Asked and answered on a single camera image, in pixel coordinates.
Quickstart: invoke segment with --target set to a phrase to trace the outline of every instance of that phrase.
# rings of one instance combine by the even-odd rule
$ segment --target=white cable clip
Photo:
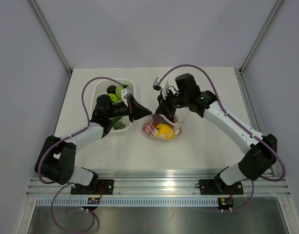
[[[225,109],[225,111],[226,111],[226,113],[224,113],[224,115],[225,115],[225,116],[229,115],[229,111],[226,110],[226,109]]]

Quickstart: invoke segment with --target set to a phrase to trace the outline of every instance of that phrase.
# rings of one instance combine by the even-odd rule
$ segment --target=dark fruit
[[[108,94],[116,94],[116,86],[115,85],[108,86],[107,93]]]

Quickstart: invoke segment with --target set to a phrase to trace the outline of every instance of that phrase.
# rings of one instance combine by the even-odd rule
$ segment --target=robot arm
[[[200,91],[191,74],[178,76],[175,81],[179,91],[173,93],[168,90],[168,82],[165,81],[158,86],[158,79],[155,80],[153,88],[160,91],[156,114],[174,115],[177,108],[188,107],[190,111],[218,126],[245,154],[239,163],[225,168],[215,176],[215,184],[220,191],[224,187],[244,179],[256,180],[276,162],[276,157],[253,138],[253,136],[259,137],[276,151],[277,139],[273,135],[264,136],[225,109],[229,116],[235,118],[245,128],[250,129],[253,136],[249,135],[222,111],[215,94],[210,91]]]
[[[129,116],[133,122],[152,113],[134,99],[128,86],[121,91],[121,97],[123,102],[114,105],[108,95],[99,96],[87,129],[81,133],[78,131],[76,136],[71,134],[72,137],[54,147],[45,156],[41,165],[41,175],[61,185],[76,183],[83,185],[83,189],[91,188],[94,191],[98,175],[88,169],[75,167],[76,153],[91,142],[105,137],[113,127],[111,118]],[[45,152],[60,140],[61,138],[56,136],[49,136],[46,139],[35,165],[36,173]]]

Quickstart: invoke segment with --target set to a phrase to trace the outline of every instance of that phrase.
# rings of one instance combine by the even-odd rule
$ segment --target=green vegetable
[[[112,119],[112,122],[113,122],[113,123],[116,123],[116,122],[118,122],[120,119],[121,119],[121,117],[113,118],[113,119]]]
[[[124,129],[124,128],[125,128],[125,124],[124,124],[124,123],[121,123],[121,122],[117,122],[117,123],[114,123],[113,128],[114,128],[115,130]]]

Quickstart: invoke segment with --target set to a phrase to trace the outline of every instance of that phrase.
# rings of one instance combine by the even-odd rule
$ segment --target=gray wall
[[[67,81],[27,1],[0,1],[0,234],[16,224]]]
[[[299,0],[284,3],[245,77],[262,130],[278,138],[299,212]]]
[[[73,68],[240,67],[275,0],[38,0]]]

